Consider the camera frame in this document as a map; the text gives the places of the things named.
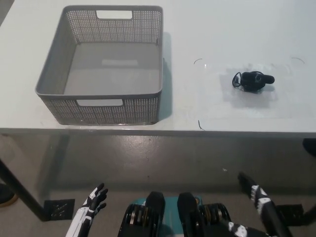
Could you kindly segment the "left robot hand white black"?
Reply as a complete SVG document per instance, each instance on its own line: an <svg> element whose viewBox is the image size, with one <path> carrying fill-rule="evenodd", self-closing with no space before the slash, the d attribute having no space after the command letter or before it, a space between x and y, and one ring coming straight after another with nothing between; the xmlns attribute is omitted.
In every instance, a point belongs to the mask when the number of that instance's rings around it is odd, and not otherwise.
<svg viewBox="0 0 316 237"><path fill-rule="evenodd" d="M104 188L104 183L98 185L87 197L82 208L87 210L87 216L94 218L97 213L106 207L105 199L107 198L108 189Z"/></svg>

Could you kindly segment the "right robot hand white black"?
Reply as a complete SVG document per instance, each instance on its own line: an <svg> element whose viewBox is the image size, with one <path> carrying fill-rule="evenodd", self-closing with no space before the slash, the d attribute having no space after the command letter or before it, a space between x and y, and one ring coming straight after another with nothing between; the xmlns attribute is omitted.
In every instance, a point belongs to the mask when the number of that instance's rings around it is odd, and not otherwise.
<svg viewBox="0 0 316 237"><path fill-rule="evenodd" d="M238 181L242 191L253 202L259 215L262 214L263 208L266 204L271 202L267 193L248 175L243 172L238 174Z"/></svg>

